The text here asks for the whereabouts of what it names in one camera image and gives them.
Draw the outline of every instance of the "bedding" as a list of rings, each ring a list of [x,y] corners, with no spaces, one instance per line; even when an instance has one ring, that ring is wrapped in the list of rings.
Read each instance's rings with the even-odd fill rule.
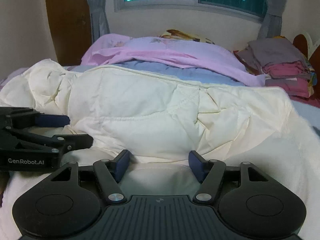
[[[0,81],[0,90],[4,87],[5,84],[7,84],[12,78],[22,74],[23,72],[25,72],[28,68],[23,67],[23,68],[19,68],[15,71],[13,71],[9,76],[7,76],[6,78],[4,78],[3,80]]]
[[[191,149],[227,165],[251,161],[306,204],[300,237],[320,234],[320,140],[280,88],[202,84],[112,65],[68,72],[44,60],[10,80],[0,103],[67,114],[71,122],[64,132],[94,138],[90,150],[70,152],[64,162],[91,165],[130,150],[133,164],[121,185],[128,195],[193,194],[199,184],[186,166]],[[12,205],[45,176],[11,177],[0,209],[0,239],[19,238]]]
[[[184,33],[178,30],[166,30],[160,38],[166,38],[171,40],[185,40],[185,41],[197,41],[197,42],[205,42],[209,44],[214,44],[207,38],[200,37],[195,34]]]
[[[195,41],[155,37],[131,38],[118,34],[100,37],[82,57],[81,65],[116,64],[129,60],[159,62],[178,68],[205,68],[247,86],[263,86],[265,75],[254,76],[228,50]]]
[[[147,62],[147,61],[140,61],[140,60],[132,60],[127,62],[121,62],[115,64],[121,67],[133,69],[133,70],[140,70],[140,71],[148,71],[159,73],[163,75],[175,76],[179,79],[186,80],[186,81],[200,81],[201,83],[212,83],[212,84],[226,84],[230,86],[244,86],[243,83],[233,80],[227,76],[221,75],[219,73],[213,72],[207,69],[201,68],[188,68],[188,69],[180,69],[176,67],[171,67],[169,65],[165,65],[163,63],[158,62]],[[69,71],[76,71],[76,72],[85,72],[94,68],[92,65],[78,65],[78,66],[67,66],[64,67],[66,70]],[[9,77],[3,82],[0,83],[0,89],[9,82],[13,77],[23,73],[27,68],[21,68],[17,71],[13,72],[9,75]],[[308,104],[299,103],[296,98],[292,100],[292,104],[295,107],[298,114],[308,120],[311,126],[314,126],[320,129],[320,109]]]

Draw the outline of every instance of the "gray curtain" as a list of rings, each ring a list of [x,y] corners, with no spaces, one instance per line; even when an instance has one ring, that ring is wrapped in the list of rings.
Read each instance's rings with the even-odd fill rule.
[[[267,14],[260,28],[258,39],[272,38],[281,34],[282,13],[287,0],[266,0]]]
[[[91,37],[94,43],[102,35],[110,33],[106,16],[106,0],[87,0],[90,8]]]

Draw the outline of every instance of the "gray folded cloth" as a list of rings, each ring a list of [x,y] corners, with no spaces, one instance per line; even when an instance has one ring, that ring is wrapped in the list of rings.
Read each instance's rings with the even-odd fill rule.
[[[303,54],[287,39],[267,38],[249,41],[248,44],[253,53],[252,57],[254,57],[262,67],[301,61],[305,69],[308,69]]]
[[[248,46],[244,50],[236,52],[236,54],[243,59],[250,67],[259,70],[259,73],[261,73],[261,65],[259,61],[254,57],[252,49]]]

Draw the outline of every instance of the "metal screw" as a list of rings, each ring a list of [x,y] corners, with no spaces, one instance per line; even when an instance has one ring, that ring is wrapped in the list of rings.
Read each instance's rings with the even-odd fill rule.
[[[196,195],[196,199],[199,201],[209,201],[211,199],[211,195],[207,193],[200,193]]]
[[[111,201],[117,202],[117,201],[123,200],[124,196],[120,193],[113,193],[108,196],[108,199],[110,199]]]

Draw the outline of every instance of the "pink folded cloth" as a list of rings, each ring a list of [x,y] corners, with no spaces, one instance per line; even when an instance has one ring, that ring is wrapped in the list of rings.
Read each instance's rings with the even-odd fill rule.
[[[281,87],[290,96],[299,96],[308,98],[308,81],[303,78],[290,78],[290,79],[266,79],[267,87]]]
[[[311,79],[311,75],[307,73],[301,61],[293,63],[281,63],[263,67],[263,71],[268,73],[272,78],[304,78]]]

